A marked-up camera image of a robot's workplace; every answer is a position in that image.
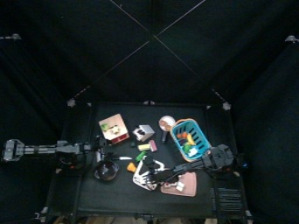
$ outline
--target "green object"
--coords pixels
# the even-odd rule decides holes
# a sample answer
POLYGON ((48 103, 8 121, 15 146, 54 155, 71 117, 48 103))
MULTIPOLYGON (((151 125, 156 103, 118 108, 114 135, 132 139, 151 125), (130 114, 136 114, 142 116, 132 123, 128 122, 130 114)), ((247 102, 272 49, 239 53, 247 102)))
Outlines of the green object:
POLYGON ((192 148, 191 144, 190 144, 190 143, 186 143, 186 144, 183 145, 183 147, 182 147, 183 152, 184 152, 184 153, 190 153, 191 148, 192 148))
POLYGON ((144 151, 142 151, 142 153, 136 156, 136 158, 135 158, 135 161, 136 161, 136 162, 140 162, 140 161, 143 160, 146 153, 147 153, 147 151, 144 150, 144 151))
POLYGON ((103 123, 100 125, 100 128, 103 129, 103 131, 107 131, 108 130, 108 124, 107 123, 103 123))

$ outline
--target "cardboard box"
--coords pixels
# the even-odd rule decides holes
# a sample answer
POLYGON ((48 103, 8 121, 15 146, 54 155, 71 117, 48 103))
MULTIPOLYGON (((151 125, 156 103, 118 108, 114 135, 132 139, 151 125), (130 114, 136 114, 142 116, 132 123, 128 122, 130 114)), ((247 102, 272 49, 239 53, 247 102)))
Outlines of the cardboard box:
POLYGON ((99 127, 103 131, 104 138, 118 144, 130 138, 127 126, 120 114, 112 115, 103 121, 99 121, 99 127))

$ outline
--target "black bowl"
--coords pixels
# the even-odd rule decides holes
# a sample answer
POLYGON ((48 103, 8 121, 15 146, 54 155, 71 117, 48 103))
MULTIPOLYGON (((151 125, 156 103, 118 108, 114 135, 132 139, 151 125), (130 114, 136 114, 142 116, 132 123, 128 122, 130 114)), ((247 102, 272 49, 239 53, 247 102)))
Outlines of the black bowl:
POLYGON ((95 177, 98 179, 110 181, 118 175, 118 169, 118 164, 112 163, 111 161, 102 161, 96 167, 95 177))

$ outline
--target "blue object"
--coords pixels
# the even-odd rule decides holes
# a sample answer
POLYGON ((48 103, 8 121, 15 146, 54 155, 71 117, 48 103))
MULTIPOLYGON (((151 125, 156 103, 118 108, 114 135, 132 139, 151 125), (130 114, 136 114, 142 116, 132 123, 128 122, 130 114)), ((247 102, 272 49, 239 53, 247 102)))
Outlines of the blue object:
POLYGON ((211 148, 211 144, 202 133, 202 129, 198 123, 190 118, 176 122, 176 125, 171 129, 171 135, 172 135, 175 144, 182 152, 182 155, 187 161, 192 161, 200 158, 204 152, 211 148), (187 132, 191 134, 192 140, 196 143, 196 145, 192 145, 191 147, 198 150, 198 153, 191 157, 183 151, 183 146, 180 145, 180 138, 176 137, 176 135, 182 134, 183 132, 187 132))

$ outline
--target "black enclosure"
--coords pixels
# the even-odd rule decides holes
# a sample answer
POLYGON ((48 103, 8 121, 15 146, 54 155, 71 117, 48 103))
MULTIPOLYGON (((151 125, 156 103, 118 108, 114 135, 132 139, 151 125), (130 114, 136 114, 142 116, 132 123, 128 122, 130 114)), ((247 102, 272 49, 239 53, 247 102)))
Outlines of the black enclosure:
MULTIPOLYGON (((296 0, 0 0, 1 143, 55 144, 72 101, 224 103, 255 223, 298 223, 298 11, 296 0)), ((51 179, 52 161, 0 165, 0 222, 33 218, 51 179)))

